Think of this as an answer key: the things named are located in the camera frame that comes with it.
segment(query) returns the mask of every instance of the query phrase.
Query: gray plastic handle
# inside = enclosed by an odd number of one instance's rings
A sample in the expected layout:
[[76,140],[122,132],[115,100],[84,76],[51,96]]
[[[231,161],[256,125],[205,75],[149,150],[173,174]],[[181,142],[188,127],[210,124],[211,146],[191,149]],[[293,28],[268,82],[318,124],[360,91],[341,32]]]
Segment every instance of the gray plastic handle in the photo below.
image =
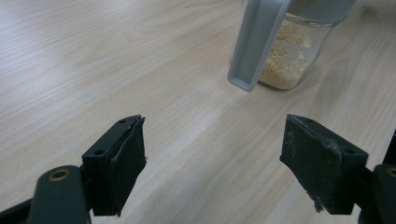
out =
[[252,91],[285,19],[290,0],[247,0],[228,80]]

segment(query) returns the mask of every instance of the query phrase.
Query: glass jar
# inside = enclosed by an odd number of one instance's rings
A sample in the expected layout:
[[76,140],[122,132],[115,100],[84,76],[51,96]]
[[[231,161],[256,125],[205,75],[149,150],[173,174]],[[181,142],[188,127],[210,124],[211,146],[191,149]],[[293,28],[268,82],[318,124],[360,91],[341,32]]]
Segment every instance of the glass jar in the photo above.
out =
[[323,40],[356,0],[246,0],[228,79],[245,91],[259,82],[296,87]]

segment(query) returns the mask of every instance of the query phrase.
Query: table surface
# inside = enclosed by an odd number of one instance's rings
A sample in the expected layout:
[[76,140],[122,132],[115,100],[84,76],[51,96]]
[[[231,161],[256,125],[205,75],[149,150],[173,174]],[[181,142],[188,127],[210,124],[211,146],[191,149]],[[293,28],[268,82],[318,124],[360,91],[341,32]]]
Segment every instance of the table surface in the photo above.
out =
[[317,214],[279,161],[287,114],[380,163],[396,128],[396,2],[360,0],[291,91],[227,79],[239,0],[1,1],[0,210],[118,119],[148,164],[121,217],[93,223],[357,223]]

